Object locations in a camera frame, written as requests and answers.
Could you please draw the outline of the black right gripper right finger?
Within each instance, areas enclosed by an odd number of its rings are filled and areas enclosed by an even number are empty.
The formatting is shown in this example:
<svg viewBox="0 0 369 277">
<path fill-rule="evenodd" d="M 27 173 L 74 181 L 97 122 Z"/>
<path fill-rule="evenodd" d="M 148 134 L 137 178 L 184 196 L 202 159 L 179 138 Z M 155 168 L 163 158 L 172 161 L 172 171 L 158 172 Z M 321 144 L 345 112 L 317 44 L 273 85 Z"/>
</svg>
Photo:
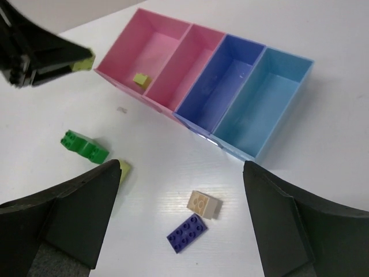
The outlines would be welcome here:
<svg viewBox="0 0 369 277">
<path fill-rule="evenodd" d="M 368 212 L 301 189 L 252 161 L 244 188 L 265 276 L 368 276 Z"/>
</svg>

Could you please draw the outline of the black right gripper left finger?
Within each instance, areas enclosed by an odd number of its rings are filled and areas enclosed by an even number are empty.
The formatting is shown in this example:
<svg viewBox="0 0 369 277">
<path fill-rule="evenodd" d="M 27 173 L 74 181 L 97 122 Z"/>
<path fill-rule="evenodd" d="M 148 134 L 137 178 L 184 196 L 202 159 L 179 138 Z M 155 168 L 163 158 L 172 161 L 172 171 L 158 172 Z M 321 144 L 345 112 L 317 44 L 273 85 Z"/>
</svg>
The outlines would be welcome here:
<svg viewBox="0 0 369 277">
<path fill-rule="evenodd" d="M 1 204 L 1 276 L 89 276 L 121 183 L 114 159 Z"/>
</svg>

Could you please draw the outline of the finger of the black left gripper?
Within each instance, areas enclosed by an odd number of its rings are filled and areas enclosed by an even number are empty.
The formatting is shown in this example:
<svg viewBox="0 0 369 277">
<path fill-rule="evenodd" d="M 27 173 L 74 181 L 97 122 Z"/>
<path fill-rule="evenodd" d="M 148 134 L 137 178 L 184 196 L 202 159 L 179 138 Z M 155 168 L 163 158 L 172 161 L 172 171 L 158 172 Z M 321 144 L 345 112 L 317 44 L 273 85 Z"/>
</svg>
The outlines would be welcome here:
<svg viewBox="0 0 369 277">
<path fill-rule="evenodd" d="M 89 48 L 53 34 L 1 1 L 1 73 L 17 88 L 39 86 L 72 72 Z"/>
</svg>

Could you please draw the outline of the yellow-green small lego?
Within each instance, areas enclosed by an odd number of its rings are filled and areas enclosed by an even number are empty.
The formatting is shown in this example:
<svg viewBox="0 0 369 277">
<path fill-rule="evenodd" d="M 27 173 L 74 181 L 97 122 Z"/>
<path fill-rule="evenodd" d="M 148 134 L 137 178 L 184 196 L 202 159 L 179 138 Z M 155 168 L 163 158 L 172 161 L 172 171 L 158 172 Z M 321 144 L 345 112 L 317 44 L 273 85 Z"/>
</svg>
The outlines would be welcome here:
<svg viewBox="0 0 369 277">
<path fill-rule="evenodd" d="M 91 54 L 89 58 L 86 58 L 82 61 L 77 61 L 70 66 L 72 72 L 90 71 L 92 69 L 96 56 L 91 48 L 89 49 L 89 52 Z"/>
</svg>

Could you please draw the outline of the green stepped lego brick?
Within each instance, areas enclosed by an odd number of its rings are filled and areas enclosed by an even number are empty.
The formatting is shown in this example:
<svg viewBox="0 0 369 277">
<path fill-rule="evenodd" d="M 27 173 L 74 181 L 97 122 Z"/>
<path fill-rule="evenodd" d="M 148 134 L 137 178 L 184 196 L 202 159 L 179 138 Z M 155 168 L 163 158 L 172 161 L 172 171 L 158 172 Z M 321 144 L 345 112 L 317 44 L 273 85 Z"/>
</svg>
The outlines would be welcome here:
<svg viewBox="0 0 369 277">
<path fill-rule="evenodd" d="M 69 151 L 77 153 L 94 164 L 103 164 L 110 154 L 95 140 L 72 130 L 68 130 L 60 142 Z"/>
</svg>

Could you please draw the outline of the green and yellow lego stack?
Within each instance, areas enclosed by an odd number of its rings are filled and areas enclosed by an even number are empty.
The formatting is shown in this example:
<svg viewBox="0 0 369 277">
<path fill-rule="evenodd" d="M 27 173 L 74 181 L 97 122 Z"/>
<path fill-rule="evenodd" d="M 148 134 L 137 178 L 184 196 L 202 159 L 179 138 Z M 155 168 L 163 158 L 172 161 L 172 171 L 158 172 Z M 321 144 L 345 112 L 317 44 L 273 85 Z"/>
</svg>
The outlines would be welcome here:
<svg viewBox="0 0 369 277">
<path fill-rule="evenodd" d="M 125 179 L 127 178 L 127 176 L 129 175 L 131 171 L 131 164 L 125 160 L 119 160 L 119 165 L 121 169 L 121 177 L 120 177 L 119 184 L 122 184 L 124 183 Z"/>
</svg>

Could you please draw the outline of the beige lego brick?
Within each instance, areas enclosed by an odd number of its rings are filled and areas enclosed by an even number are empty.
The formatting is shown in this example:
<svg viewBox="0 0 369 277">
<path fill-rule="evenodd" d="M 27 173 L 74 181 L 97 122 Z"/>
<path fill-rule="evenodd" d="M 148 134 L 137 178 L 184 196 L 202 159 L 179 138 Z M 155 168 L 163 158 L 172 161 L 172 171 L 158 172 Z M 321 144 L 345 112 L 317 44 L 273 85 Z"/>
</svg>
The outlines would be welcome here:
<svg viewBox="0 0 369 277">
<path fill-rule="evenodd" d="M 204 219 L 217 219 L 223 201 L 208 194 L 193 190 L 187 203 L 187 209 Z"/>
</svg>

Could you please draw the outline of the dark purple lego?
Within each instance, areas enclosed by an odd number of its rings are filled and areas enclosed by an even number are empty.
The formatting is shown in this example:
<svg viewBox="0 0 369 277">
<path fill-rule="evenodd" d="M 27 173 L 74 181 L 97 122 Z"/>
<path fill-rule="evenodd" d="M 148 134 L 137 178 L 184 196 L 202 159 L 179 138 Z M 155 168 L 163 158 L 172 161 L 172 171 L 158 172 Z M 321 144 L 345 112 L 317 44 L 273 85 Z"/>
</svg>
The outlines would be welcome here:
<svg viewBox="0 0 369 277">
<path fill-rule="evenodd" d="M 197 238 L 199 238 L 208 227 L 197 214 L 192 214 L 173 232 L 167 235 L 167 240 L 176 254 L 185 250 Z"/>
</svg>

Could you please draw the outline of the yellow-green sloped lego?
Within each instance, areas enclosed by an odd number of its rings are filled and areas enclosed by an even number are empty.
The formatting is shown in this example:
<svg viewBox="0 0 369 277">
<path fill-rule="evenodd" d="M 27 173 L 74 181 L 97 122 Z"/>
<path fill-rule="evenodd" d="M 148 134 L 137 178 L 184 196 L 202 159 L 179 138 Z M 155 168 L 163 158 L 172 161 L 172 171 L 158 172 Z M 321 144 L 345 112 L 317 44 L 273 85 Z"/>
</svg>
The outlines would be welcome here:
<svg viewBox="0 0 369 277">
<path fill-rule="evenodd" d="M 149 75 L 145 75 L 143 73 L 136 73 L 133 78 L 133 81 L 140 88 L 142 88 L 143 90 L 146 90 L 150 86 L 152 82 L 152 78 Z"/>
</svg>

